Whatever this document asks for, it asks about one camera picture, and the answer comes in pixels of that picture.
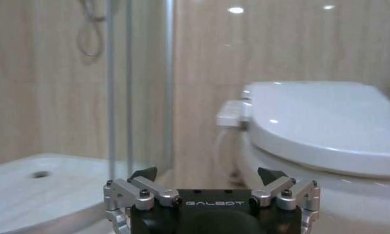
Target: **metal bracket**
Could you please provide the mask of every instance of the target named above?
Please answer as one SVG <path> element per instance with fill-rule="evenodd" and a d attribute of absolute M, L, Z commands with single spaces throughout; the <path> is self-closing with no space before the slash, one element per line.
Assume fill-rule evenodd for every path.
<path fill-rule="evenodd" d="M 268 207 L 272 203 L 272 198 L 277 194 L 294 185 L 294 180 L 286 176 L 280 177 L 274 180 L 264 189 L 252 190 L 252 199 L 256 200 L 258 207 Z"/>
<path fill-rule="evenodd" d="M 139 210 L 151 210 L 155 206 L 155 195 L 123 179 L 109 180 L 104 186 L 105 217 L 112 222 L 116 234 L 128 234 L 128 215 L 123 208 L 133 205 Z"/>
<path fill-rule="evenodd" d="M 277 205 L 282 210 L 302 208 L 302 234 L 309 234 L 312 224 L 320 217 L 321 188 L 316 181 L 301 181 L 290 190 L 284 190 L 277 196 Z"/>
<path fill-rule="evenodd" d="M 183 204 L 180 193 L 175 189 L 165 189 L 143 176 L 131 179 L 131 184 L 153 193 L 161 206 L 177 207 Z"/>

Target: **white toilet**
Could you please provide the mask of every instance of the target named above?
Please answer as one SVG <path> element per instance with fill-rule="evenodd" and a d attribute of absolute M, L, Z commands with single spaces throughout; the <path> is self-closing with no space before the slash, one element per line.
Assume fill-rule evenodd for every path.
<path fill-rule="evenodd" d="M 237 167 L 247 185 L 262 186 L 258 167 L 314 179 L 314 234 L 390 234 L 390 101 L 382 93 L 356 82 L 258 82 L 247 86 L 241 108 L 248 129 Z"/>

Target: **shower drain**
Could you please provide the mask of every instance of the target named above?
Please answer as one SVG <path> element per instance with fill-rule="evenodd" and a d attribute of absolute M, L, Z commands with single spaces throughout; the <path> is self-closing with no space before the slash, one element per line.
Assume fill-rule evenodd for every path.
<path fill-rule="evenodd" d="M 39 171 L 32 174 L 32 178 L 37 179 L 37 178 L 48 177 L 49 175 L 51 175 L 51 172 Z"/>

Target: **beige wall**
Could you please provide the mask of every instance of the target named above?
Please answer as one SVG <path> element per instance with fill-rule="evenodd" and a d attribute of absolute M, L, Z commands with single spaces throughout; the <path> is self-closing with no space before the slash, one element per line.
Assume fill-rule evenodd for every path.
<path fill-rule="evenodd" d="M 177 0 L 177 186 L 213 187 L 216 113 L 265 80 L 354 80 L 390 86 L 390 0 Z M 243 14 L 228 8 L 241 6 Z M 236 135 L 223 146 L 237 154 Z"/>
<path fill-rule="evenodd" d="M 107 156 L 107 60 L 76 48 L 83 22 L 79 1 L 0 0 L 0 163 Z"/>
<path fill-rule="evenodd" d="M 91 59 L 79 52 L 84 13 L 77 0 L 33 2 L 43 152 L 107 157 L 107 53 Z M 97 26 L 105 47 L 105 22 Z M 87 31 L 96 45 L 95 30 Z"/>
<path fill-rule="evenodd" d="M 31 1 L 0 0 L 0 163 L 41 151 Z"/>

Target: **toilet seat lid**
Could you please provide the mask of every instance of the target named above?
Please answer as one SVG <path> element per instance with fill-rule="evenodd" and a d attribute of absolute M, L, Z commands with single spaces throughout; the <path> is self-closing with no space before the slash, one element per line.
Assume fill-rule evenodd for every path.
<path fill-rule="evenodd" d="M 257 147 L 326 171 L 390 177 L 390 101 L 374 87 L 258 82 L 249 92 Z"/>

